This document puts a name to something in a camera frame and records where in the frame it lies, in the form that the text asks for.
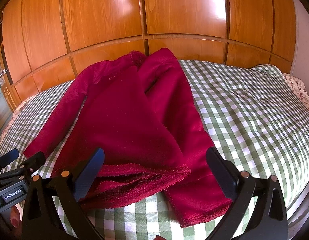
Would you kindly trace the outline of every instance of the red fabric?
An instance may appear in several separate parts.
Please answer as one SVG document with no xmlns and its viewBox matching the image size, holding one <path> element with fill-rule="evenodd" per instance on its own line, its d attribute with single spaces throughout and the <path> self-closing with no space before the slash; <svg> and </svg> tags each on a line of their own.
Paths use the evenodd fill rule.
<svg viewBox="0 0 309 240">
<path fill-rule="evenodd" d="M 154 240 L 166 240 L 166 239 L 164 239 L 164 238 L 161 237 L 161 236 L 156 236 L 156 238 L 155 238 Z"/>
<path fill-rule="evenodd" d="M 79 114 L 53 168 L 74 167 L 100 147 L 105 164 L 84 209 L 114 208 L 165 190 L 182 227 L 207 222 L 230 205 L 205 161 L 213 146 L 188 81 L 168 49 L 133 51 L 86 68 L 70 85 L 24 154 L 48 157 Z"/>
</svg>

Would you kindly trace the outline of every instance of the checkered blanket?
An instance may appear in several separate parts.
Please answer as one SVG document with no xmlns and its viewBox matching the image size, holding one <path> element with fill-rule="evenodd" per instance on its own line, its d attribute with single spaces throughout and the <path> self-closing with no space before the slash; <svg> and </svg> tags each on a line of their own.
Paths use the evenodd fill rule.
<svg viewBox="0 0 309 240">
<path fill-rule="evenodd" d="M 195 60 L 181 60 L 180 64 L 205 129 L 222 156 L 254 177 L 276 174 L 289 208 L 309 181 L 309 111 L 281 72 L 272 65 L 248 70 Z M 13 148 L 23 152 L 70 84 L 44 91 L 28 103 L 4 137 L 0 156 Z M 66 140 L 35 174 L 50 176 Z M 21 154 L 4 171 L 15 169 L 24 159 Z M 58 198 L 54 201 L 65 229 L 75 235 Z M 255 202 L 251 200 L 235 235 L 245 229 Z M 126 207 L 92 210 L 88 216 L 106 239 L 115 240 L 153 240 L 156 235 L 168 240 L 203 240 L 221 219 L 181 229 L 162 192 Z"/>
</svg>

